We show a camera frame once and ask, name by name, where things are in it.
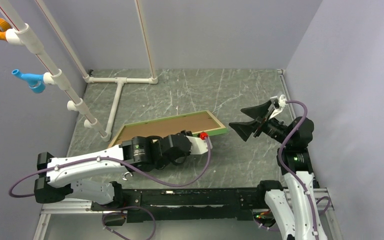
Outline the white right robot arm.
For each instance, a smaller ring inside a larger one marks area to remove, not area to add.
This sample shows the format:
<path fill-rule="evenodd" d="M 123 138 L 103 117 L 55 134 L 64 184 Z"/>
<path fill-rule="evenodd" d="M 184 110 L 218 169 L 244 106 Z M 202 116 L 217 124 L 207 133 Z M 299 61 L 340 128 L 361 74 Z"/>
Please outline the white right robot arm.
<path fill-rule="evenodd" d="M 320 221 L 314 193 L 314 170 L 308 152 L 313 140 L 314 122 L 307 117 L 307 107 L 300 101 L 304 114 L 289 125 L 277 120 L 275 115 L 283 110 L 289 101 L 272 100 L 261 105 L 242 108 L 240 111 L 250 117 L 248 122 L 231 122 L 229 126 L 247 141 L 264 133 L 278 143 L 277 164 L 286 182 L 291 203 L 276 181 L 261 181 L 255 194 L 256 203 L 269 208 L 284 240 L 326 240 L 328 237 Z"/>

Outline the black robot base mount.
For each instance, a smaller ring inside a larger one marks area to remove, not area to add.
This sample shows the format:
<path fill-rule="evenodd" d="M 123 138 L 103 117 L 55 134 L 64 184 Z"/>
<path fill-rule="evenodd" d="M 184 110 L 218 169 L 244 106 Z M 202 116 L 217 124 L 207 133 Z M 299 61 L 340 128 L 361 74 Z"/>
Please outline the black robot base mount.
<path fill-rule="evenodd" d="M 125 189 L 122 203 L 101 206 L 93 202 L 93 212 L 126 212 L 127 223 L 150 221 L 151 212 L 157 221 L 236 219 L 251 221 L 255 215 L 267 211 L 265 192 L 260 187 L 190 188 L 190 189 Z"/>

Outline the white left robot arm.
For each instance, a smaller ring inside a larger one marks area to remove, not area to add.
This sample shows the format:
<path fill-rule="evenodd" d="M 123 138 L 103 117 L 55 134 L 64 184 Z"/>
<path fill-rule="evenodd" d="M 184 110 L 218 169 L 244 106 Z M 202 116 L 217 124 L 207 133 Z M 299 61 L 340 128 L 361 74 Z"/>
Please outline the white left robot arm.
<path fill-rule="evenodd" d="M 177 159 L 206 153 L 205 140 L 182 131 L 160 136 L 135 136 L 130 140 L 98 152 L 74 157 L 54 157 L 41 153 L 37 159 L 42 172 L 35 180 L 34 197 L 37 203 L 50 204 L 66 197 L 93 201 L 117 210 L 125 204 L 122 185 L 116 181 L 98 183 L 89 179 L 95 175 L 161 170 Z"/>

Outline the white PVC pipe stand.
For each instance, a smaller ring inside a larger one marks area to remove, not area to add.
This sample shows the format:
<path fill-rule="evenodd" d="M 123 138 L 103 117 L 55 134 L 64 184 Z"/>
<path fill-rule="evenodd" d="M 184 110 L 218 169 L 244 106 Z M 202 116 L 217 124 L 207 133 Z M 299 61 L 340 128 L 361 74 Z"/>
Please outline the white PVC pipe stand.
<path fill-rule="evenodd" d="M 120 97 L 122 95 L 123 86 L 126 84 L 151 84 L 158 83 L 158 76 L 156 74 L 155 64 L 152 54 L 150 52 L 148 34 L 146 30 L 146 22 L 142 13 L 141 1 L 135 1 L 136 12 L 141 28 L 141 34 L 144 41 L 145 51 L 150 69 L 150 77 L 148 78 L 131 78 L 131 77 L 94 77 L 86 71 L 80 59 L 76 55 L 74 49 L 70 45 L 68 39 L 64 35 L 60 26 L 55 18 L 52 16 L 50 10 L 42 0 L 37 0 L 40 11 L 45 16 L 51 28 L 56 33 L 64 48 L 67 50 L 69 56 L 72 58 L 75 66 L 80 71 L 83 80 L 86 83 L 115 83 L 116 91 L 111 105 L 110 114 L 106 127 L 104 127 L 99 120 L 91 113 L 86 102 L 76 93 L 73 89 L 68 77 L 64 72 L 57 67 L 57 64 L 51 59 L 45 51 L 43 43 L 39 40 L 34 30 L 22 20 L 21 16 L 12 6 L 8 0 L 0 0 L 0 13 L 10 25 L 11 28 L 5 32 L 6 42 L 10 45 L 23 46 L 35 55 L 41 64 L 47 70 L 44 75 L 45 85 L 56 85 L 62 90 L 69 98 L 67 109 L 69 111 L 78 112 L 85 117 L 84 126 L 89 129 L 95 130 L 103 141 L 108 142 L 112 135 L 112 128 L 115 121 L 115 115 L 118 109 Z"/>

